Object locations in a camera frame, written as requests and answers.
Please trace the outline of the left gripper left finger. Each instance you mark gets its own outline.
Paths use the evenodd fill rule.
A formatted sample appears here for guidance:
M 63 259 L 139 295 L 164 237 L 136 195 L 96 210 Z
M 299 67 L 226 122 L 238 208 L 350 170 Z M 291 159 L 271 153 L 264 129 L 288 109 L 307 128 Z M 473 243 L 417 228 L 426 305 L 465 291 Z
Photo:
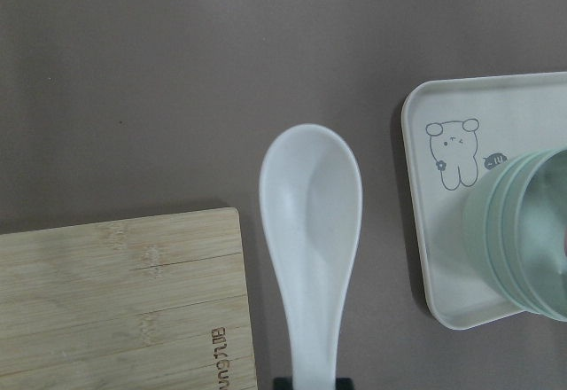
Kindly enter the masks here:
M 293 390 L 291 377 L 275 377 L 272 380 L 273 390 Z

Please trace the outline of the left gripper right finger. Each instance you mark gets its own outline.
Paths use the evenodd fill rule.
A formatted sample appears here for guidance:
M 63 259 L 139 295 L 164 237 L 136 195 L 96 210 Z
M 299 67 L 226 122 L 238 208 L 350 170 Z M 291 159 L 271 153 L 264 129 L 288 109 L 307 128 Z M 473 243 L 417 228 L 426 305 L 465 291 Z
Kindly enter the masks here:
M 351 378 L 337 378 L 335 381 L 336 390 L 353 390 L 353 380 Z

